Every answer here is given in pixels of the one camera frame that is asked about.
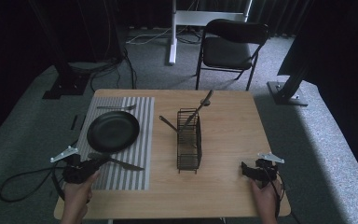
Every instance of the striped placemat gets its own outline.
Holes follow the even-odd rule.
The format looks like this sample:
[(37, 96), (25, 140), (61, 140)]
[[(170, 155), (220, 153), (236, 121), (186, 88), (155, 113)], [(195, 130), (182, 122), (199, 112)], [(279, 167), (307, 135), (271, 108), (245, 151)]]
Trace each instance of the striped placemat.
[(100, 167), (101, 175), (93, 184), (93, 189), (143, 190), (149, 187), (150, 151), (153, 131), (154, 97), (94, 97), (79, 136), (77, 148), (82, 161), (89, 153), (96, 152), (87, 141), (87, 131), (91, 123), (106, 112), (113, 110), (96, 109), (98, 105), (127, 106), (136, 108), (126, 111), (139, 121), (140, 132), (135, 142), (126, 149), (112, 155), (112, 158), (145, 168), (143, 171), (129, 171), (120, 165), (108, 162)]

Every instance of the dish rack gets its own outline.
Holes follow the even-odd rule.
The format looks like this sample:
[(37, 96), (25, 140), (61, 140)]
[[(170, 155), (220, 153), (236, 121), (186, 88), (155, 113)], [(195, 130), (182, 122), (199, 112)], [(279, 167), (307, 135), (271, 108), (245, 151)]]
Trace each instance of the dish rack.
[[(195, 108), (182, 108), (177, 113), (177, 128), (183, 129)], [(200, 168), (202, 157), (200, 115), (196, 116), (177, 134), (177, 169), (194, 171)]]

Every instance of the black plate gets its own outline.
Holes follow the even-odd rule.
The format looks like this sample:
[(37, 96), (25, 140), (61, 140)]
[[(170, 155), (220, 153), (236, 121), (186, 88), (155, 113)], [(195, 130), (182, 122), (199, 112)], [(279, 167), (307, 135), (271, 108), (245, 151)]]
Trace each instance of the black plate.
[(89, 126), (89, 145), (102, 153), (115, 153), (129, 147), (139, 134), (139, 122), (132, 114), (112, 111), (102, 114)]

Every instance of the table top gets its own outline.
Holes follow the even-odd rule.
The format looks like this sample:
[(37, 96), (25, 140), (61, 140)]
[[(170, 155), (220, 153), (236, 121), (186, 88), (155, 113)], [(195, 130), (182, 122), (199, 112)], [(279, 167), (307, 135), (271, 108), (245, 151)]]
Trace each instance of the table top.
[[(256, 217), (248, 178), (241, 162), (254, 166), (269, 142), (248, 91), (215, 91), (200, 111), (200, 168), (178, 172), (176, 132), (159, 120), (176, 123), (180, 108), (198, 107), (207, 91), (98, 90), (94, 97), (154, 97), (149, 189), (94, 190), (85, 218)], [(54, 216), (61, 218), (63, 201)], [(284, 196), (280, 216), (290, 214)]]

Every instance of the gray carpet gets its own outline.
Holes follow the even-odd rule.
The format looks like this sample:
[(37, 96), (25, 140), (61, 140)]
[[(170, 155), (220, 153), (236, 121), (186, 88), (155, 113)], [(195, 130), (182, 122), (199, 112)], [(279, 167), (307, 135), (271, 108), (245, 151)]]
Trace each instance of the gray carpet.
[[(162, 33), (161, 30), (132, 31), (131, 36)], [(194, 36), (181, 36), (196, 41)], [(136, 71), (137, 89), (194, 90), (199, 45), (179, 42), (174, 66), (167, 65), (169, 40), (135, 40), (126, 46)], [(307, 107), (275, 105), (268, 81), (277, 77), (282, 60), (293, 39), (273, 37), (261, 49), (250, 92), (266, 130), (274, 154), (284, 158), (282, 178), (293, 213), (300, 223), (358, 223), (358, 164), (341, 131), (326, 108), (317, 88), (307, 82), (300, 86)], [(91, 68), (100, 64), (73, 63)], [(201, 90), (244, 90), (249, 73), (238, 81), (235, 74), (211, 72), (201, 77)], [(73, 127), (75, 116), (84, 118), (93, 91), (88, 85), (81, 96), (63, 96), (60, 100), (42, 100), (57, 77), (51, 66), (37, 77), (23, 94), (0, 128), (0, 186), (9, 176), (47, 168), (49, 158), (71, 145), (80, 133), (81, 122)], [(131, 70), (125, 62), (117, 70), (101, 72), (92, 80), (93, 89), (130, 89)], [(44, 175), (25, 176), (5, 190), (15, 197), (29, 192)], [(34, 195), (18, 203), (0, 201), (0, 223), (58, 223), (53, 210), (58, 195), (50, 181)], [(84, 223), (106, 223), (86, 220)], [(260, 223), (257, 217), (229, 217), (228, 224)], [(297, 223), (294, 216), (280, 217), (279, 223)]]

